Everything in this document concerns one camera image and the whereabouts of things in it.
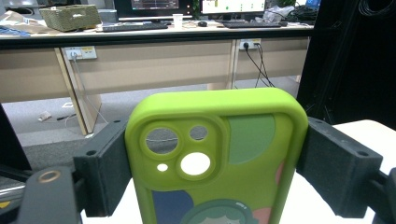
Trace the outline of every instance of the white cup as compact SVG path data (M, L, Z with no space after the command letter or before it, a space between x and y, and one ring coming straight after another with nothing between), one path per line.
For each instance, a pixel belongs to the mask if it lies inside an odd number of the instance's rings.
M173 14L175 29L183 27L183 14Z

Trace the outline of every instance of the camera cutout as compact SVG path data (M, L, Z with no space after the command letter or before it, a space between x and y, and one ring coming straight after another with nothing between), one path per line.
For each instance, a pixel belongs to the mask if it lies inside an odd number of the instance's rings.
M177 135L170 129L158 128L146 137L148 149L157 154L167 154L175 150L178 144Z
M195 126L190 130L190 137L194 140L203 140L207 136L207 128L204 126Z
M201 175L210 167L210 159L201 152L192 152L181 160L181 170L187 175Z

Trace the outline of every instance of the blue object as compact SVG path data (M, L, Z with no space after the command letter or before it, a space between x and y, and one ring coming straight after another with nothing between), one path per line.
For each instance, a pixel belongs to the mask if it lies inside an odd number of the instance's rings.
M18 36L30 36L28 32L8 28L0 25L0 35L18 35Z
M313 8L313 9L319 9L319 7L320 7L320 0L306 0L305 6L306 6L306 7Z

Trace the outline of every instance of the keyboard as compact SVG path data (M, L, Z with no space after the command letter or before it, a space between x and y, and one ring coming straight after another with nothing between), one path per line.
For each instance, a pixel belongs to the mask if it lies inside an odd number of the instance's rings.
M123 32L123 31L145 31L145 30L161 30L168 29L164 23L144 23L144 24L123 24L102 27L103 32Z
M247 22L247 23L223 23L223 26L230 29L245 29L245 28L279 28L281 25L271 22Z

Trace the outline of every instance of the wooden desk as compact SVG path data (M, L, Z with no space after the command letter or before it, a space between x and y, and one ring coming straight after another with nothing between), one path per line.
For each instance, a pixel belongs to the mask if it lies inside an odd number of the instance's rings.
M269 77L300 75L312 29L199 28L0 38L0 102L71 97L83 134L100 94L210 83L209 90L256 78L240 39L261 38ZM67 60L64 47L95 46L97 59ZM256 49L249 53L257 63Z

